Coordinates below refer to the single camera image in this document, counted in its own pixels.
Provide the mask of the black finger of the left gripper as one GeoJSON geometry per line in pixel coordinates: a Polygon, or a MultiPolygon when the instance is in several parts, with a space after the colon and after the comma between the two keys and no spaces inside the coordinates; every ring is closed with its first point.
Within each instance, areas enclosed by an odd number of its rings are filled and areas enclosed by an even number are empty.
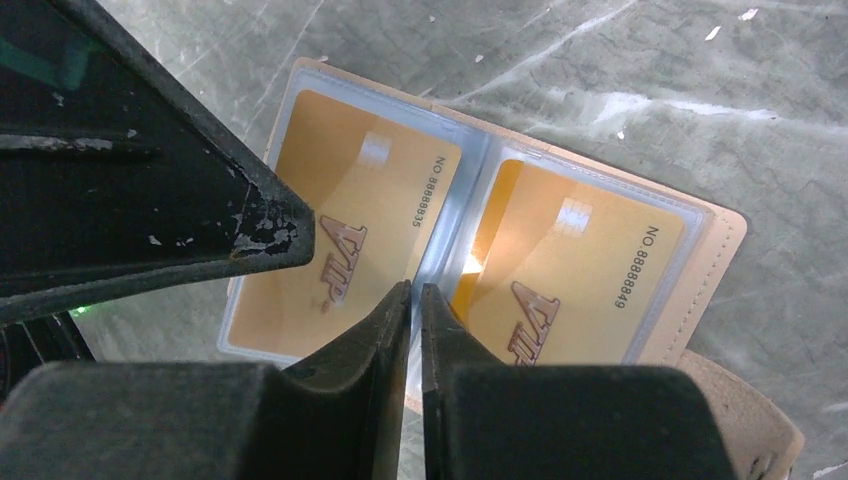
{"type": "Polygon", "coordinates": [[[1,320],[291,268],[312,209],[95,1],[1,5],[1,320]]]}

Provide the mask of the tan leather card holder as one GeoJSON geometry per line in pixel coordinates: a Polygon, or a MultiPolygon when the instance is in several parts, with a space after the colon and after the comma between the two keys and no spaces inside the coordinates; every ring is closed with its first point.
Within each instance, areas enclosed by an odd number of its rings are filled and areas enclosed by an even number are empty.
{"type": "MultiPolygon", "coordinates": [[[[804,443],[798,428],[767,397],[687,347],[746,235],[747,223],[741,214],[306,58],[294,66],[264,156],[276,174],[294,103],[304,90],[318,92],[460,148],[457,171],[412,280],[416,286],[438,285],[459,324],[469,334],[452,306],[452,298],[503,162],[519,160],[679,215],[685,228],[675,254],[630,347],[617,364],[654,364],[683,370],[705,395],[737,476],[741,479],[789,476],[804,443]]],[[[230,283],[219,340],[221,350],[282,364],[304,358],[241,349],[227,343],[245,277],[230,283]]]]}

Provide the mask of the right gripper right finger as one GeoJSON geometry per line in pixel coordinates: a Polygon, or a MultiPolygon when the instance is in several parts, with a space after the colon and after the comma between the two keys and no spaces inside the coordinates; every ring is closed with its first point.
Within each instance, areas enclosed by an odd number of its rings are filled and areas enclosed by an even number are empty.
{"type": "Polygon", "coordinates": [[[421,301],[430,479],[731,479],[707,401],[661,366],[510,366],[434,284],[421,301]]]}

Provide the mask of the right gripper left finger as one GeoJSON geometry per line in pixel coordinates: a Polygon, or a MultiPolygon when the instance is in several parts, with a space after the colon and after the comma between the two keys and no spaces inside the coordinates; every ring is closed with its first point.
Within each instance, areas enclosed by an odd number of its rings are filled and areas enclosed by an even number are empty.
{"type": "Polygon", "coordinates": [[[392,479],[411,323],[400,282],[301,361],[54,362],[1,411],[5,479],[392,479]]]}

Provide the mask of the gold card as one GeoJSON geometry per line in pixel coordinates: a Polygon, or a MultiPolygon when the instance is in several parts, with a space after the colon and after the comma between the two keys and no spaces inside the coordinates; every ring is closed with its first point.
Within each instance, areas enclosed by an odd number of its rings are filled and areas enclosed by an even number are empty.
{"type": "Polygon", "coordinates": [[[668,210],[507,160],[452,306],[508,364],[617,364],[684,228],[668,210]]]}
{"type": "Polygon", "coordinates": [[[446,140],[301,91],[276,171],[315,212],[314,257],[245,277],[227,343],[305,357],[363,319],[415,276],[460,158],[446,140]]]}

